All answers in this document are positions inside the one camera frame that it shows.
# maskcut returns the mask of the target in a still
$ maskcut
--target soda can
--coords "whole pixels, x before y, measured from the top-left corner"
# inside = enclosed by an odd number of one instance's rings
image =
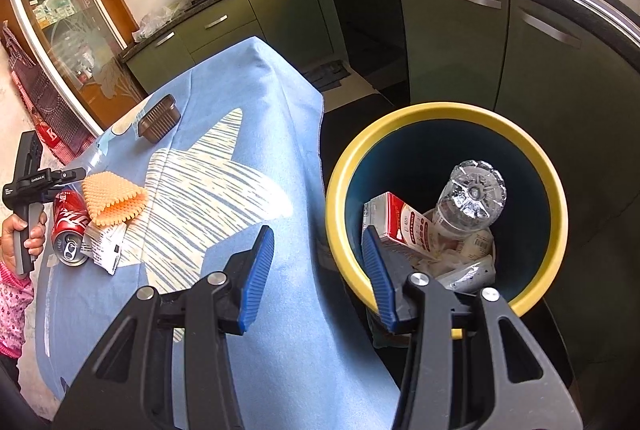
[[[81,195],[70,187],[64,188],[53,201],[53,251],[59,261],[68,266],[80,266],[87,260],[82,254],[82,236],[90,222],[89,212]]]

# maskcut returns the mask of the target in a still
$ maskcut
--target green cabinet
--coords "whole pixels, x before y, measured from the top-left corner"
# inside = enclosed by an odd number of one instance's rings
[[[342,27],[340,26],[340,19],[338,18],[338,12],[335,9],[334,0],[318,0],[320,9],[322,10],[322,16],[324,17],[324,24],[326,30],[329,33],[329,40],[334,50],[334,54],[340,57],[341,60],[349,61],[347,55],[347,47],[344,43],[344,36],[342,34]]]
[[[248,24],[241,25],[239,28],[209,42],[204,47],[194,51],[191,57],[195,63],[199,64],[201,61],[218,54],[220,51],[224,51],[227,47],[236,45],[238,42],[251,38],[252,36],[257,36],[261,40],[264,40],[262,29],[260,29],[260,25],[255,20]]]
[[[149,94],[194,66],[191,55],[175,31],[155,40],[126,63]]]
[[[255,21],[248,0],[222,0],[175,27],[187,51],[196,52],[211,41]]]
[[[402,0],[411,102],[493,109],[509,0]]]
[[[267,43],[301,69],[332,54],[318,0],[249,0]]]
[[[541,145],[562,181],[569,240],[545,298],[585,406],[595,385],[601,395],[620,384],[607,371],[630,365],[640,346],[631,321],[640,311],[639,103],[640,74],[616,52],[539,4],[511,0],[495,110]]]

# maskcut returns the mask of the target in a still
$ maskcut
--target glass door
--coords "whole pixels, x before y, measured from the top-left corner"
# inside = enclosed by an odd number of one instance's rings
[[[124,42],[99,0],[21,0],[36,38],[66,86],[106,129],[144,98],[117,55]]]

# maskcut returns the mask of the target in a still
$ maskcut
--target orange sponge cloth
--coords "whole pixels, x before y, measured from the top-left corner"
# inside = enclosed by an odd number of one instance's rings
[[[146,190],[112,172],[93,174],[82,181],[84,202],[96,226],[113,226],[133,219],[146,206]]]

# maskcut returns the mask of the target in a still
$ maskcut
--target blue tablecloth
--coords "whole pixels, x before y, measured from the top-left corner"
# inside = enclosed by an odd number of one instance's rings
[[[151,145],[137,137],[136,118],[167,93],[182,119]],[[114,276],[91,261],[57,263],[47,241],[36,346],[57,397],[139,286],[186,288],[249,248],[268,223],[275,254],[257,320],[244,336],[228,337],[247,430],[390,428],[398,389],[326,249],[321,119],[321,95],[253,38],[178,76],[71,165],[145,185],[150,202],[127,230]],[[175,423],[186,428],[180,334],[176,340]]]

